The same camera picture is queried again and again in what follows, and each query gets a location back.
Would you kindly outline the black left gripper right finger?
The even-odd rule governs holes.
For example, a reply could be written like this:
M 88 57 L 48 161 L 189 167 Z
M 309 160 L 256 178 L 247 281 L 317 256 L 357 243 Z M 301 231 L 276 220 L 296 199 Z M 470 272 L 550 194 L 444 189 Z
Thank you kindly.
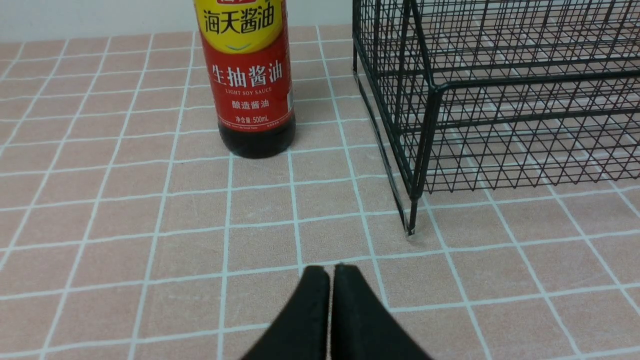
M 359 268 L 334 267 L 330 355 L 333 360 L 429 360 L 379 301 Z

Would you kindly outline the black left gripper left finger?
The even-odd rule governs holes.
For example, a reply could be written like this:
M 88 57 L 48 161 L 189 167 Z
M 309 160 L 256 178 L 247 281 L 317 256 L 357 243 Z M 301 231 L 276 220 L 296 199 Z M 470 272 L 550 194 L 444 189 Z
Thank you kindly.
M 330 277 L 307 266 L 278 316 L 243 360 L 324 360 L 327 357 Z

